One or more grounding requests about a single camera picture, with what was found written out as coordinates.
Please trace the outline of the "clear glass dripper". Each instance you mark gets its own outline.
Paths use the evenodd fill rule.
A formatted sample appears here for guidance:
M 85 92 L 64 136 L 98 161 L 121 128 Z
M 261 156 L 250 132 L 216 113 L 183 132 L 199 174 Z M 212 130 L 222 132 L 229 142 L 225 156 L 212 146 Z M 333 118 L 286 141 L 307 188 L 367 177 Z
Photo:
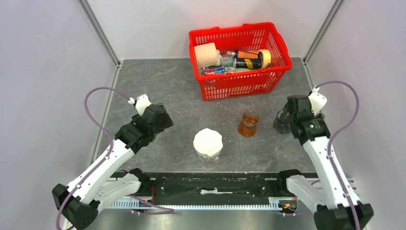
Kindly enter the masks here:
M 213 153 L 212 155 L 207 155 L 204 153 L 201 153 L 199 151 L 196 151 L 197 155 L 199 156 L 199 158 L 202 161 L 206 161 L 206 162 L 218 162 L 219 161 L 219 155 L 221 153 L 221 151 L 218 151 L 216 153 Z

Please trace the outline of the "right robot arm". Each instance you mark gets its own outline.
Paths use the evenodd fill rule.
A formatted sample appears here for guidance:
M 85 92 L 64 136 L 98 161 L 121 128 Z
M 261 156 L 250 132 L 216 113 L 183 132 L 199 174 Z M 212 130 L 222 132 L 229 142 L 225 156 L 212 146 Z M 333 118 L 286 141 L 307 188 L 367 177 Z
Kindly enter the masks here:
M 332 147 L 332 135 L 320 107 L 326 98 L 318 93 L 288 96 L 277 114 L 277 121 L 289 124 L 310 157 L 322 191 L 311 185 L 299 170 L 279 172 L 277 192 L 295 195 L 313 214 L 319 230 L 361 230 L 374 215 L 371 204 L 364 204 L 348 182 Z

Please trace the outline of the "dark glass dripper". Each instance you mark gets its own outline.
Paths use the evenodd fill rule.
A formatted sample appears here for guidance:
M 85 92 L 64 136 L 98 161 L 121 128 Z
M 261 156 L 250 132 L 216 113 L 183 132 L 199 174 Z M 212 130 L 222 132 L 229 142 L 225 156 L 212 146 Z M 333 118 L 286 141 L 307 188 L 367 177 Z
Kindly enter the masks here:
M 279 134 L 289 134 L 291 133 L 290 128 L 290 118 L 287 112 L 280 110 L 273 121 L 273 128 Z

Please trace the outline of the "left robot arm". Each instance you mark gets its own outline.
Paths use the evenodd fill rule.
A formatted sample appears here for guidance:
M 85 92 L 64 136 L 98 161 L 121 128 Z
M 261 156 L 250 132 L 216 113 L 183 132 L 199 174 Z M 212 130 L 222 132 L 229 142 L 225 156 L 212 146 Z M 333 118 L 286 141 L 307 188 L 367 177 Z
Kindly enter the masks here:
M 161 103 L 150 104 L 143 113 L 134 115 L 88 169 L 68 185 L 57 184 L 52 189 L 57 217 L 68 220 L 72 229 L 84 230 L 103 209 L 120 198 L 134 193 L 146 195 L 150 190 L 149 177 L 140 169 L 109 185 L 104 183 L 123 163 L 153 142 L 157 134 L 171 126 L 172 119 Z

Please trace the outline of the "white paper coffee filter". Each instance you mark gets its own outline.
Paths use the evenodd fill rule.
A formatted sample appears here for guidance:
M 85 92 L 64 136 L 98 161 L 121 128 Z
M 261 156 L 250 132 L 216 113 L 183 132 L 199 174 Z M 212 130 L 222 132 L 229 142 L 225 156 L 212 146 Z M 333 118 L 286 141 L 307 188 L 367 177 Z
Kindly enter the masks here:
M 223 137 L 215 130 L 205 128 L 199 131 L 193 140 L 193 147 L 199 155 L 212 157 L 223 148 Z

